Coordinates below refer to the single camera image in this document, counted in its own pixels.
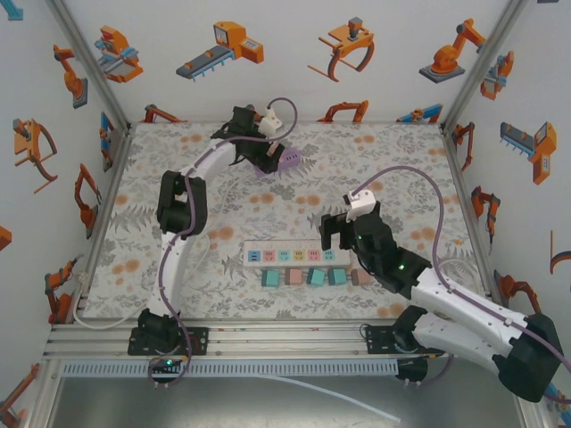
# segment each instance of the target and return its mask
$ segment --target metal frame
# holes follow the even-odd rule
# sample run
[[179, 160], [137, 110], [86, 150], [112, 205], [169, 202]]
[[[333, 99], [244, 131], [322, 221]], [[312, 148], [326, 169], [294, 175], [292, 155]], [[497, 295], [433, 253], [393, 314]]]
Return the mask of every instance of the metal frame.
[[458, 97], [456, 97], [456, 100], [454, 100], [454, 104], [450, 108], [448, 116], [444, 121], [444, 131], [447, 135], [451, 134], [454, 130], [454, 127], [460, 119], [460, 115], [468, 106], [472, 96], [479, 92], [478, 87], [484, 80], [492, 64], [496, 62], [496, 57], [503, 42], [508, 37], [509, 32], [516, 24], [519, 15], [521, 15], [528, 3], [529, 0], [509, 0], [492, 34], [486, 39], [482, 52], [478, 55], [476, 63], [466, 79], [466, 83], [460, 89], [460, 93]]
[[[476, 232], [476, 218], [470, 209], [468, 190], [460, 173], [451, 131], [464, 111], [471, 96], [484, 79], [490, 64], [493, 63], [501, 43], [515, 24], [529, 0], [510, 0], [494, 31], [480, 53], [475, 67], [468, 76], [458, 98], [452, 105], [443, 129], [444, 146], [451, 166], [454, 184], [458, 189], [460, 206], [468, 225], [468, 233], [472, 241], [478, 268], [484, 287], [495, 301], [499, 301], [497, 288], [490, 269], [489, 260]], [[103, 101], [110, 109], [119, 128], [128, 131], [129, 123], [107, 80], [99, 70], [95, 57], [81, 36], [79, 28], [73, 21], [64, 0], [46, 0], [55, 19], [70, 40], [72, 49], [82, 61], [87, 75], [100, 92]], [[94, 243], [87, 260], [88, 281], [81, 290], [75, 293], [72, 305], [85, 298], [91, 285], [95, 266], [101, 251], [105, 231], [112, 213], [113, 201], [119, 188], [120, 178], [128, 157], [131, 138], [128, 132], [120, 142], [115, 165], [113, 166], [112, 183], [105, 205], [100, 213], [100, 220], [95, 228]], [[93, 325], [107, 325], [109, 319], [90, 320]], [[380, 358], [396, 358], [398, 356], [369, 355], [365, 340], [360, 336], [362, 324], [390, 325], [392, 320], [292, 320], [292, 321], [260, 321], [260, 320], [186, 320], [189, 326], [207, 326], [211, 329], [208, 353], [197, 360], [222, 362], [228, 360], [279, 360], [279, 359], [337, 359], [367, 361]], [[80, 325], [55, 325], [49, 335], [42, 366], [36, 383], [30, 394], [26, 396], [31, 409], [21, 423], [22, 428], [45, 427], [50, 423], [53, 409], [58, 405], [61, 393], [63, 369], [70, 360], [144, 360], [144, 357], [127, 355], [127, 342], [130, 330], [136, 326], [129, 321], [111, 330], [94, 331]], [[544, 403], [533, 405], [521, 399], [515, 399], [516, 407], [523, 426], [528, 428], [545, 427], [550, 421], [549, 411]]]

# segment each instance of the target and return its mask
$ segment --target enclosure floor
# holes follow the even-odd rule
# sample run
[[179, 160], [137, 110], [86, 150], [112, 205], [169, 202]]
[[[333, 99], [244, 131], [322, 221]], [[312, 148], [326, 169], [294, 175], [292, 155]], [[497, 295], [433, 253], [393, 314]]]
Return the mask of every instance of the enclosure floor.
[[[85, 317], [123, 317], [150, 295], [160, 257], [155, 210], [161, 176], [193, 162], [219, 123], [140, 124], [123, 171]], [[243, 162], [208, 186], [208, 233], [198, 237], [186, 264], [182, 315], [193, 318], [397, 317], [406, 300], [368, 286], [261, 287], [261, 271], [244, 268], [244, 240], [319, 239], [326, 213], [346, 210], [343, 195], [380, 169], [410, 165], [440, 186], [445, 203], [438, 254], [444, 271], [472, 291], [483, 287], [451, 171], [436, 125], [301, 124], [283, 141], [302, 152], [302, 164], [258, 179]], [[223, 212], [217, 218], [229, 185]], [[369, 187], [395, 240], [430, 259], [438, 205], [430, 184], [410, 172], [393, 172]], [[196, 263], [205, 258], [200, 266]], [[352, 255], [352, 268], [359, 266]]]

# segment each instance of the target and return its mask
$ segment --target gray metal floor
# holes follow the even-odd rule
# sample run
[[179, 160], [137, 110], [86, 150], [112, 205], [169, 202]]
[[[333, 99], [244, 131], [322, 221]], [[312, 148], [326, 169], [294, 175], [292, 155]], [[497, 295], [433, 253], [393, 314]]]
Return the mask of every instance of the gray metal floor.
[[[431, 362], [431, 372], [443, 361]], [[403, 389], [390, 377], [303, 377], [377, 407], [400, 427], [521, 426], [513, 396], [496, 377], [457, 360], [438, 383]], [[351, 403], [265, 379], [186, 379], [155, 391], [144, 379], [65, 379], [50, 426], [82, 427], [389, 427]]]

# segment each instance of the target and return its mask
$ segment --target teal block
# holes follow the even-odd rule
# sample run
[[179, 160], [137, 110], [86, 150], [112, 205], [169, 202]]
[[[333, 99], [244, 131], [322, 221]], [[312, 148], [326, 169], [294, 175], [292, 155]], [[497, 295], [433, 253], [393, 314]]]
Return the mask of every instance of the teal block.
[[262, 287], [279, 287], [279, 272], [276, 270], [264, 270], [261, 273], [261, 286]]
[[316, 287], [320, 287], [325, 282], [325, 272], [319, 269], [314, 269], [313, 267], [310, 269], [310, 272], [307, 274], [307, 284], [314, 285]]
[[345, 269], [329, 269], [327, 272], [329, 285], [343, 285], [347, 284], [347, 274]]

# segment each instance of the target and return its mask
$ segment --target purple toy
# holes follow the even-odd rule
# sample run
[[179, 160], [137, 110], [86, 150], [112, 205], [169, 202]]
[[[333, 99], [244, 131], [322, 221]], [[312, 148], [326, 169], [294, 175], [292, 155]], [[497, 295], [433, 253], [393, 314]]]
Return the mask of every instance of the purple toy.
[[[293, 147], [289, 147], [284, 150], [282, 156], [279, 158], [279, 163], [277, 165], [277, 171], [281, 172], [285, 171], [286, 169], [295, 168], [300, 163], [302, 163], [302, 154], [299, 150], [294, 149]], [[253, 167], [254, 172], [256, 173], [257, 178], [262, 178], [267, 176], [268, 174], [264, 174], [261, 169], [257, 167]]]

